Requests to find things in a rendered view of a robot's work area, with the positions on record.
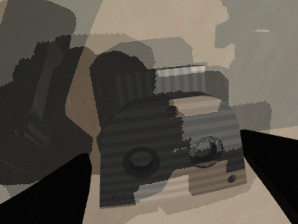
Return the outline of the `brown plate with two round holes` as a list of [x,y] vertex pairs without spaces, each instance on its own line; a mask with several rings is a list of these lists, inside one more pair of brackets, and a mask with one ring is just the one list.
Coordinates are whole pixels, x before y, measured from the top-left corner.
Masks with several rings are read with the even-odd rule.
[[[102,135],[100,209],[247,184],[241,139],[233,109],[209,93],[129,100],[110,116]],[[204,141],[212,141],[212,152],[197,157],[196,149]],[[144,167],[130,163],[129,157],[138,151],[149,152],[152,161]]]

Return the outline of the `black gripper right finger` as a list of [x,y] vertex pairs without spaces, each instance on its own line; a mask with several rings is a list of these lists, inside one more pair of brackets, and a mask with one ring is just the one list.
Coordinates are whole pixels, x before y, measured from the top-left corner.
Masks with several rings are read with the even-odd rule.
[[243,157],[291,224],[298,224],[298,140],[241,129]]

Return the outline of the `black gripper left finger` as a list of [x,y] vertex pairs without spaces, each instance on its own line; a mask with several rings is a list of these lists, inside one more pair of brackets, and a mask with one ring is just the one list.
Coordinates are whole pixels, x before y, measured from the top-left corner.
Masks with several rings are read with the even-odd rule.
[[89,155],[80,153],[0,204],[0,224],[82,224],[90,179]]

